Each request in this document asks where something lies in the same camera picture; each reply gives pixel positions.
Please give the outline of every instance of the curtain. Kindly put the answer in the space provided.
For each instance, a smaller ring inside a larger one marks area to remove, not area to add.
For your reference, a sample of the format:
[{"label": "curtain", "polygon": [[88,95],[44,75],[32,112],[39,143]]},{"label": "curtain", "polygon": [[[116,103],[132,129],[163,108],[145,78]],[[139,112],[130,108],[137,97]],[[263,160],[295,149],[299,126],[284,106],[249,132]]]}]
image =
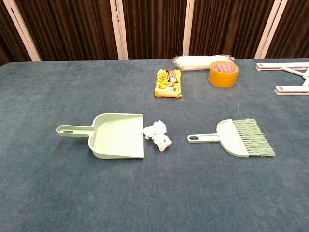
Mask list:
[{"label": "curtain", "polygon": [[172,59],[183,52],[186,0],[123,0],[129,59]]},{"label": "curtain", "polygon": [[118,59],[109,0],[15,0],[42,60]]},{"label": "curtain", "polygon": [[274,0],[195,0],[190,55],[252,59]]},{"label": "curtain", "polygon": [[266,58],[309,58],[309,1],[286,3]]},{"label": "curtain", "polygon": [[0,66],[15,61],[31,61],[3,1],[0,0]]}]

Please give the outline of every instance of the dustpan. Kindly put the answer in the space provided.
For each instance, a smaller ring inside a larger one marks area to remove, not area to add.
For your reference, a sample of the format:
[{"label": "dustpan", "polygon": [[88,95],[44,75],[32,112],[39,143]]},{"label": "dustpan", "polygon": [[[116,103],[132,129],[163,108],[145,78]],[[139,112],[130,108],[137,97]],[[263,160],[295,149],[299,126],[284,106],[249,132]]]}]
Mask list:
[{"label": "dustpan", "polygon": [[61,125],[60,136],[88,137],[88,146],[101,159],[143,158],[143,115],[104,113],[91,126]]}]

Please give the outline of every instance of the white plastic frame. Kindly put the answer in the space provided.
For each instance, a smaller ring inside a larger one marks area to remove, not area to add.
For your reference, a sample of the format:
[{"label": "white plastic frame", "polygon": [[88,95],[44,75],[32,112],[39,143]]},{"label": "white plastic frame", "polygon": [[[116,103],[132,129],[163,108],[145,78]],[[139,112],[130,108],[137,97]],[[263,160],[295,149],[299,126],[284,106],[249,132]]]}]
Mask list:
[{"label": "white plastic frame", "polygon": [[309,62],[299,63],[257,63],[258,71],[284,70],[301,76],[305,82],[301,86],[276,86],[277,95],[309,95]]}]

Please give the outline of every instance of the yellow package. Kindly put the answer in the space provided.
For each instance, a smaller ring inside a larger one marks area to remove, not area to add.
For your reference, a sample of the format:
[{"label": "yellow package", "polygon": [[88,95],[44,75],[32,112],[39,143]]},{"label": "yellow package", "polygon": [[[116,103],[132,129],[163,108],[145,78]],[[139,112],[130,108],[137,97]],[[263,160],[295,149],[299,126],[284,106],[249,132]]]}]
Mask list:
[{"label": "yellow package", "polygon": [[180,98],[180,70],[160,69],[156,76],[155,96]]}]

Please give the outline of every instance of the packaging tape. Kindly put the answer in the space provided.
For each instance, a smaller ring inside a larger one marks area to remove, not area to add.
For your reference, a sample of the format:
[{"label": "packaging tape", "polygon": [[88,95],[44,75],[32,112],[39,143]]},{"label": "packaging tape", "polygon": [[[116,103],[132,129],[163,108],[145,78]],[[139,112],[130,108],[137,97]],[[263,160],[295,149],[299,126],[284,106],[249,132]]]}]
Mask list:
[{"label": "packaging tape", "polygon": [[217,61],[211,64],[208,81],[217,87],[232,87],[237,79],[239,67],[231,62]]}]

